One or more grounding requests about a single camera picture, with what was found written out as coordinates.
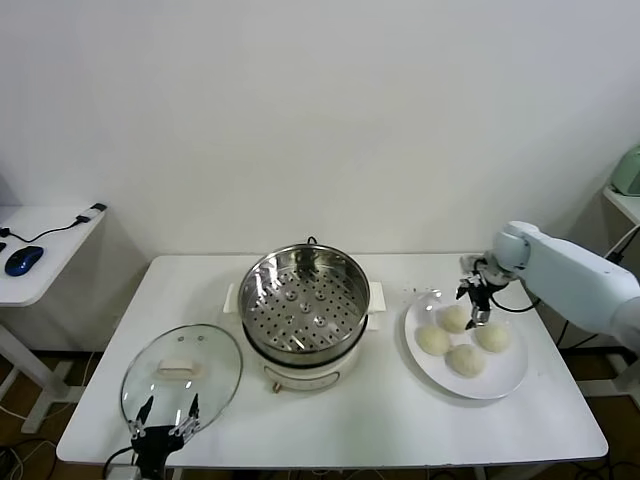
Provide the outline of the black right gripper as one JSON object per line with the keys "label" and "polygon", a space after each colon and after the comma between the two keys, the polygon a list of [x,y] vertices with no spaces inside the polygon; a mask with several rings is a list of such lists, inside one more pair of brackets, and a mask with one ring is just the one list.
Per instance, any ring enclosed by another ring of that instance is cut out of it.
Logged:
{"label": "black right gripper", "polygon": [[473,261],[471,275],[462,278],[456,289],[456,299],[468,296],[473,307],[465,326],[466,330],[475,329],[489,322],[490,302],[498,291],[510,283],[510,273],[493,261]]}

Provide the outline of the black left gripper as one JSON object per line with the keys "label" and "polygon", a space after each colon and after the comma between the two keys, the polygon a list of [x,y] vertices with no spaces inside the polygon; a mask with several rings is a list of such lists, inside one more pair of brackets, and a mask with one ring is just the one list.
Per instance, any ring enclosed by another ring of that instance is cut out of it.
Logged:
{"label": "black left gripper", "polygon": [[151,395],[139,408],[136,417],[127,421],[131,444],[138,456],[135,465],[142,478],[163,478],[168,457],[181,450],[200,429],[198,393],[194,395],[188,415],[174,427],[165,425],[145,429],[153,401],[154,396]]}

